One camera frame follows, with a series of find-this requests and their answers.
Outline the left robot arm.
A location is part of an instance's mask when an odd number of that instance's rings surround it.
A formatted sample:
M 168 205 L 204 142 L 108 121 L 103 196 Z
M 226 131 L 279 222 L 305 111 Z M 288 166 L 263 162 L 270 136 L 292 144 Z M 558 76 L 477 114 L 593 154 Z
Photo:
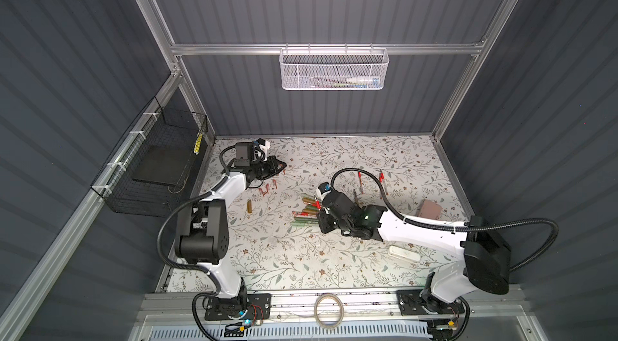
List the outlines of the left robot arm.
M 220 152 L 221 178 L 204 194 L 178 206 L 164 221 L 156 239 L 161 261 L 172 269 L 205 273 L 214 284 L 214 297 L 231 300 L 246 292 L 226 254 L 230 233 L 227 208 L 252 182 L 265 182 L 286 169 L 268 154 L 270 142 L 239 142 Z

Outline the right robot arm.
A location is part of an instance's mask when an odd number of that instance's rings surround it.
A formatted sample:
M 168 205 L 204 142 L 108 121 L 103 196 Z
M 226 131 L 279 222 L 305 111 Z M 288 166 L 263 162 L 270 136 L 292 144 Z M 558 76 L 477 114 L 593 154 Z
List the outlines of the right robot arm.
M 450 304 L 474 291 L 505 295 L 510 290 L 511 273 L 539 259 L 558 238 L 558 224 L 546 218 L 490 224 L 479 217 L 447 222 L 404 215 L 388 200 L 382 183 L 377 186 L 383 204 L 360 207 L 338 191 L 333 181 L 321 183 L 316 190 L 320 230 L 324 234 L 339 230 L 342 236 L 364 241 L 414 244 L 451 256 L 450 263 L 428 274 L 421 292 L 426 304 Z M 500 232 L 532 225 L 547 225 L 548 238 L 528 257 L 512 263 L 511 246 Z

